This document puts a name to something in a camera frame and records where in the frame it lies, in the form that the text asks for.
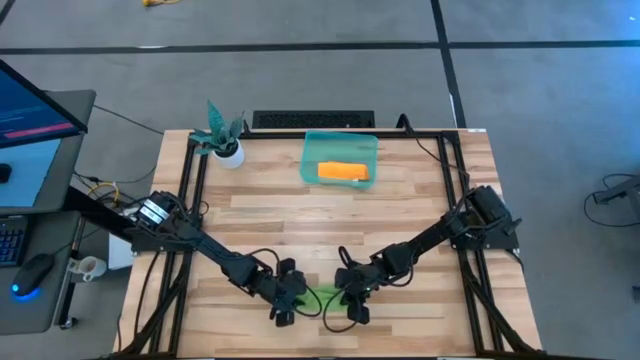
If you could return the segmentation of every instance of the white pot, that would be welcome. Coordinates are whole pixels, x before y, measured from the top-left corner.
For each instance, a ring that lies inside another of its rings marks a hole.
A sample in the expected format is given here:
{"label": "white pot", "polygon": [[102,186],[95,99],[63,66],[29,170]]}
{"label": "white pot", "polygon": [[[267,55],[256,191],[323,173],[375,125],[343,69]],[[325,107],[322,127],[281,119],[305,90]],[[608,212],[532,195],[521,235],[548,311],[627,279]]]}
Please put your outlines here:
{"label": "white pot", "polygon": [[240,142],[240,140],[237,141],[238,148],[236,149],[236,152],[229,157],[220,157],[218,156],[218,154],[216,154],[215,151],[213,152],[213,156],[218,159],[222,167],[227,169],[235,169],[238,166],[242,165],[242,163],[244,162],[244,149],[242,148],[242,143]]}

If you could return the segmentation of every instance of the yellow object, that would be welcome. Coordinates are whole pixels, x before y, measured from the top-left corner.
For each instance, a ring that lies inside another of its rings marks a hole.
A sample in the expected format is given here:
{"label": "yellow object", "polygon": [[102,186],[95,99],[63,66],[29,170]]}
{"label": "yellow object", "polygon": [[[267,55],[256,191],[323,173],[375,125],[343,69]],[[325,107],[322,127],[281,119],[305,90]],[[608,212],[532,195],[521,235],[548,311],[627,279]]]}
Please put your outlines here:
{"label": "yellow object", "polygon": [[144,6],[156,6],[156,5],[169,5],[169,4],[177,4],[182,0],[142,0],[142,5]]}
{"label": "yellow object", "polygon": [[337,161],[318,163],[318,176],[338,180],[369,180],[369,169],[364,164],[349,164]]}
{"label": "yellow object", "polygon": [[87,195],[91,196],[91,194],[93,194],[94,191],[100,189],[101,187],[105,187],[105,186],[112,186],[116,190],[116,196],[113,197],[113,201],[114,202],[118,201],[118,196],[120,196],[120,189],[118,189],[118,185],[116,185],[115,182],[112,182],[112,183],[100,183],[100,184],[92,187],[91,189],[89,189],[89,193]]}

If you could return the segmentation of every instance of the black line on floor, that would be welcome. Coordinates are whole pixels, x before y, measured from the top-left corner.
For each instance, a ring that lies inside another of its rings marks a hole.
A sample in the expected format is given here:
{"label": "black line on floor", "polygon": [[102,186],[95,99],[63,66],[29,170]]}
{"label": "black line on floor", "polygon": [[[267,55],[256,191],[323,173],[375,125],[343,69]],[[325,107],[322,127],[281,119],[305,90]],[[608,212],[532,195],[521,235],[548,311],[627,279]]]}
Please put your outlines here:
{"label": "black line on floor", "polygon": [[640,47],[640,40],[481,41],[449,43],[451,49],[589,49]]}
{"label": "black line on floor", "polygon": [[437,42],[354,42],[354,43],[300,43],[300,44],[233,44],[233,45],[170,45],[170,46],[116,46],[68,48],[6,48],[0,55],[98,55],[98,54],[174,54],[225,53],[263,51],[331,51],[331,50],[415,50],[438,49]]}
{"label": "black line on floor", "polygon": [[0,25],[2,25],[4,19],[6,19],[7,15],[9,15],[9,10],[11,10],[11,7],[13,7],[13,4],[15,2],[16,0],[7,0],[7,2],[2,7],[2,10],[0,10]]}
{"label": "black line on floor", "polygon": [[442,55],[442,64],[444,66],[444,76],[447,79],[447,88],[451,95],[456,125],[459,128],[466,128],[467,121],[464,117],[464,111],[462,110],[462,99],[460,98],[456,72],[453,68],[453,59],[451,58],[449,41],[447,40],[447,30],[444,26],[444,18],[442,16],[440,2],[438,0],[431,0],[431,8],[433,10],[433,19],[436,24],[436,31],[438,32],[438,42],[440,44],[440,54]]}

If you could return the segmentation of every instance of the potted plant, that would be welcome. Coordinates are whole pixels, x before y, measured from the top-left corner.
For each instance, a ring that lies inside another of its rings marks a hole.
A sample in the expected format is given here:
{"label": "potted plant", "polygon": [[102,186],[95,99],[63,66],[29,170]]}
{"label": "potted plant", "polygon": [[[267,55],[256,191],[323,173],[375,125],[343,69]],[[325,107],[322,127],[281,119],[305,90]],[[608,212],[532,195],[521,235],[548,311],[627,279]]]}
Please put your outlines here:
{"label": "potted plant", "polygon": [[202,148],[196,150],[197,154],[206,155],[213,152],[213,156],[220,161],[223,167],[235,169],[244,161],[244,150],[238,140],[242,134],[244,112],[227,126],[220,111],[211,101],[207,101],[207,104],[211,132],[194,129],[195,134],[191,134],[189,137],[202,145]]}

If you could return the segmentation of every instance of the teal tray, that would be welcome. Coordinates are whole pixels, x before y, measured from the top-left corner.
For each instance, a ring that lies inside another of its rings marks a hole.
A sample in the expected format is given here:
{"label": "teal tray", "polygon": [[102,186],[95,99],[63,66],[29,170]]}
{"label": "teal tray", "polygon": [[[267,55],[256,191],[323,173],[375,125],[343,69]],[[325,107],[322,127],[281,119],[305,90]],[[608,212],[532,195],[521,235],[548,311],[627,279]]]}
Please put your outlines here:
{"label": "teal tray", "polygon": [[[318,176],[318,163],[339,161],[365,164],[368,181],[326,179]],[[300,176],[310,184],[344,185],[367,189],[376,181],[378,138],[372,135],[309,130],[304,137]]]}

